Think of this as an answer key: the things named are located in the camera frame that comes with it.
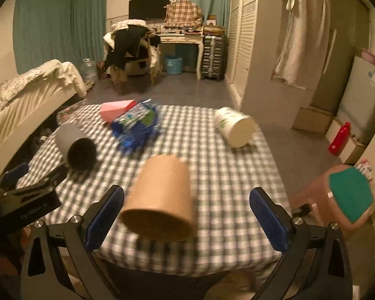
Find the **cardboard box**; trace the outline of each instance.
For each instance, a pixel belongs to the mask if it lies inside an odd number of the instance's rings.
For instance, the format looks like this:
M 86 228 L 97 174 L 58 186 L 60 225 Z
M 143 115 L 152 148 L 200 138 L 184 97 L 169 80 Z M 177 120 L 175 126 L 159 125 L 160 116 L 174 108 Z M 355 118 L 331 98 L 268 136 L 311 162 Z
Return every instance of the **cardboard box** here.
M 325 137 L 329 143 L 332 143 L 342 125 L 343 123 L 336 118 L 332 121 L 328 131 L 325 134 Z M 339 154 L 339 158 L 343 164 L 354 165 L 358 159 L 360 159 L 366 148 L 367 145 L 358 142 L 353 138 L 353 136 L 350 136 L 345 147 Z
M 291 128 L 325 134 L 331 125 L 332 113 L 309 106 L 301 107 Z

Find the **red bottle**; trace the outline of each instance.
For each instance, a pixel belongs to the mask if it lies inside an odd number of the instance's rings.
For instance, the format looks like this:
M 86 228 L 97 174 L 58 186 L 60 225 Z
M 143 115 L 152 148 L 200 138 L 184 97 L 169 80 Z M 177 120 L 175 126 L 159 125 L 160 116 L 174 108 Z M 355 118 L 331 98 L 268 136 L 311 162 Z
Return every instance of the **red bottle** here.
M 329 146 L 329 152 L 334 156 L 338 156 L 343 148 L 346 146 L 346 143 L 350 136 L 350 123 L 346 122 L 336 134 L 331 145 Z

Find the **louvered door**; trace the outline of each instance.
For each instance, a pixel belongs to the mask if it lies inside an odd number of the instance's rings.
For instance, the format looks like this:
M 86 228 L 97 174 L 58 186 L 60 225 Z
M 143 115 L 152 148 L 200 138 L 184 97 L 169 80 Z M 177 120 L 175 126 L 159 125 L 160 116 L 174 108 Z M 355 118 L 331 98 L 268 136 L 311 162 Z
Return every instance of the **louvered door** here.
M 229 29 L 228 29 L 228 59 L 226 65 L 225 76 L 227 81 L 231 84 L 234 80 L 234 73 L 236 67 L 237 57 L 237 41 L 238 41 L 238 24 L 239 19 L 239 7 L 242 5 L 240 0 L 231 0 L 231 13 L 229 16 Z
M 253 52 L 254 33 L 256 30 L 256 10 L 257 0 L 243 0 L 242 16 L 240 23 L 239 40 L 237 42 L 237 61 L 234 86 L 240 97 L 244 95 L 246 89 L 248 72 Z

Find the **white wardrobe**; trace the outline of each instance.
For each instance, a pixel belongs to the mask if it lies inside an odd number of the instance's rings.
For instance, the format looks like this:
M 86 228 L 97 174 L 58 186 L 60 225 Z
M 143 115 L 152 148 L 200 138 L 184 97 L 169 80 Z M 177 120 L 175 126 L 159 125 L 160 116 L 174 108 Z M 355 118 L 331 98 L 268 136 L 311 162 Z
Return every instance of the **white wardrobe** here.
M 231 0 L 225 81 L 235 109 L 291 128 L 303 91 L 271 80 L 284 7 L 283 0 Z

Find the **gray cup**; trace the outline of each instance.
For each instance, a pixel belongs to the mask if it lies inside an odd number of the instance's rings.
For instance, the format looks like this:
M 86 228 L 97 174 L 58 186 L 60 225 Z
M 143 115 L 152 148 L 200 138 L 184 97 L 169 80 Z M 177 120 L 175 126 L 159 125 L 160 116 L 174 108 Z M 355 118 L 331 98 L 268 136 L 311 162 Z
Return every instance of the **gray cup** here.
M 96 146 L 88 136 L 74 124 L 63 124 L 55 134 L 55 143 L 65 164 L 79 172 L 91 170 L 96 163 Z

